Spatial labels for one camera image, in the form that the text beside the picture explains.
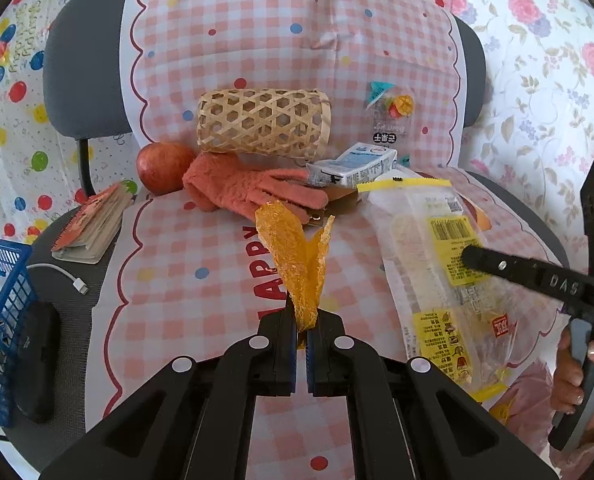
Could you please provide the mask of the right hand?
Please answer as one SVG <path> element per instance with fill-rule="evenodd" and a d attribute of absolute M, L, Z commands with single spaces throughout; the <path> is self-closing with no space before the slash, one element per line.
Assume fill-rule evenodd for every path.
<path fill-rule="evenodd" d="M 556 367 L 553 376 L 551 392 L 551 408 L 558 412 L 573 414 L 575 408 L 582 404 L 584 392 L 582 391 L 582 366 L 573 359 L 570 353 L 570 329 L 562 330 L 561 338 L 556 351 Z M 587 353 L 590 361 L 594 363 L 594 341 L 590 342 Z M 580 444 L 594 443 L 594 413 L 588 422 Z"/>

